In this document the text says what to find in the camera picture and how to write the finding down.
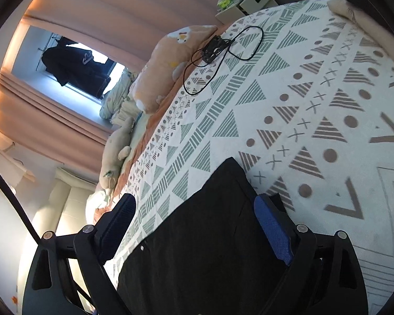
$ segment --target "brown dot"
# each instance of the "brown dot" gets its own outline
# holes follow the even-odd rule
[[[334,149],[324,150],[323,153],[324,160],[333,163],[337,161],[337,152]]]
[[[273,118],[272,118],[271,116],[267,116],[267,117],[264,119],[264,123],[265,123],[265,124],[270,124],[271,122],[273,122]]]
[[[378,71],[375,70],[375,69],[372,68],[372,67],[368,68],[368,72],[369,72],[370,74],[372,74],[374,77],[378,77],[378,76],[379,76]]]
[[[366,90],[359,90],[359,96],[364,99],[371,99],[371,94]]]
[[[298,193],[303,198],[309,198],[312,195],[312,189],[306,183],[303,183],[299,186]]]
[[[255,145],[254,139],[247,139],[247,146],[252,147],[253,145]]]
[[[356,128],[358,123],[357,119],[354,118],[353,116],[346,116],[345,117],[345,125],[347,125],[349,128]]]
[[[379,56],[380,58],[383,57],[383,54],[382,54],[380,51],[374,51],[374,54],[375,54],[376,56]]]

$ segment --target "beige curtain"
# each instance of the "beige curtain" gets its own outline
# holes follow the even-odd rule
[[[167,33],[190,25],[219,25],[216,4],[217,0],[34,0],[23,22],[140,71]]]
[[[0,132],[44,156],[98,175],[110,129],[0,73]]]

